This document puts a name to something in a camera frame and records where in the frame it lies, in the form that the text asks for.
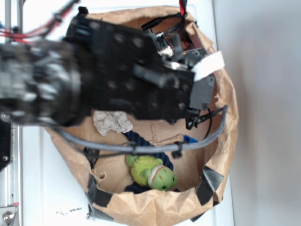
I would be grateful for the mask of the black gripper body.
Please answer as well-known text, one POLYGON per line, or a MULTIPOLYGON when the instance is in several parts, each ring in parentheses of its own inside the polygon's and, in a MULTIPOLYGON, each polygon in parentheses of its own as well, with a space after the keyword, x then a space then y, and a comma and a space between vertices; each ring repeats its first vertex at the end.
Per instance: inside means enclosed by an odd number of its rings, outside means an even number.
POLYGON ((204 48, 182 50, 180 36, 167 41, 141 31, 76 16, 66 34, 78 45, 83 93, 91 109, 124 111, 138 120, 185 119, 197 125, 209 110, 215 78, 193 71, 205 59, 204 48))

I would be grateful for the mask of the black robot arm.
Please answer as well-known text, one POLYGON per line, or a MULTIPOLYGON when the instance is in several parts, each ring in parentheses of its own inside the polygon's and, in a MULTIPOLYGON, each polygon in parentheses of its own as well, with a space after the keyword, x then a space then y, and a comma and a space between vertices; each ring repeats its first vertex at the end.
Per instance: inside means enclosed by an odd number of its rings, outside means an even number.
POLYGON ((150 32, 77 19, 61 41, 0 47, 0 110, 23 125, 73 126, 92 110, 123 111, 138 120, 186 119, 190 129, 209 107, 215 77, 193 71, 203 48, 158 53, 150 32))

